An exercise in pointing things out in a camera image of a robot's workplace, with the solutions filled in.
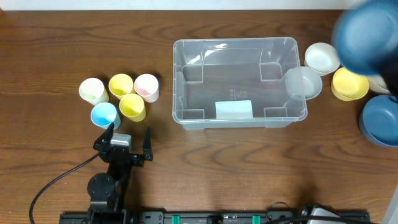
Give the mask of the yellow small bowl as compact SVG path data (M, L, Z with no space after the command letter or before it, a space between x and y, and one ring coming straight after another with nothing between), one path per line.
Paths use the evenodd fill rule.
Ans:
M368 93L369 81L365 76L341 67L333 74L331 91L339 100L358 100Z

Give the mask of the dark blue bowl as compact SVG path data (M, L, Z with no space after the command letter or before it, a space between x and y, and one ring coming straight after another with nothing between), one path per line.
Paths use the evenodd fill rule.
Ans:
M379 95L371 98L359 116L365 138L383 147L397 147L397 98Z
M397 70L397 0L366 1L345 11L333 30L341 64L360 75Z

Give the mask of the beige large bowl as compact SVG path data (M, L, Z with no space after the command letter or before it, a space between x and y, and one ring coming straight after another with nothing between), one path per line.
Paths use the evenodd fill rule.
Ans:
M369 89L375 93L390 94L384 79L380 75L367 76L369 82Z

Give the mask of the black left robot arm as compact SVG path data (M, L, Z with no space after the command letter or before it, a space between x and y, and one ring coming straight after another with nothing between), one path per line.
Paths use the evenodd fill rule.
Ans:
M123 207L133 167L142 167L153 160L150 129L142 145L142 154L131 152L132 139L128 134L114 133L114 123L94 141L98 157L109 164L106 172L94 175L87 185L90 196L89 223L137 223L136 212Z

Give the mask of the white small bowl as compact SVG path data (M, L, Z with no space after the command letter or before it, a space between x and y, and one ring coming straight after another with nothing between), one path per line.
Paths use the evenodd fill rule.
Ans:
M340 67L340 60L332 45L318 42L307 48L304 64L316 71L319 76L325 76L335 72Z

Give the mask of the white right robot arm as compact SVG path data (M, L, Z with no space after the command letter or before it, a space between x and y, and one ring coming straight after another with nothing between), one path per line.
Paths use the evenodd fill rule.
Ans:
M300 212L301 217L305 217L304 221L299 223L319 223L319 224L334 224L334 223L370 223L370 214L365 211L336 211L331 208L323 207L315 204L307 206ZM397 187L389 202L387 212L381 221L381 224L397 224Z

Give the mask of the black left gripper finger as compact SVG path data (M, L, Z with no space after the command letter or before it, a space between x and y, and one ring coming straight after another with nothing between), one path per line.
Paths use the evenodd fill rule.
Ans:
M147 128L146 135L144 138L144 142L142 145L143 156L145 161L152 161L153 160L153 152L152 146L150 141L150 128Z
M114 123L111 123L100 137L94 141L93 149L98 152L107 152L111 147L111 138L113 136Z

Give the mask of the grey small bowl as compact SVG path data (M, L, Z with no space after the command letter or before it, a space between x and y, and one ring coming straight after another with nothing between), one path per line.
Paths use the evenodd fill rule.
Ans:
M310 100L317 97L323 88L319 74L309 67L296 67L285 74L287 93L295 100Z

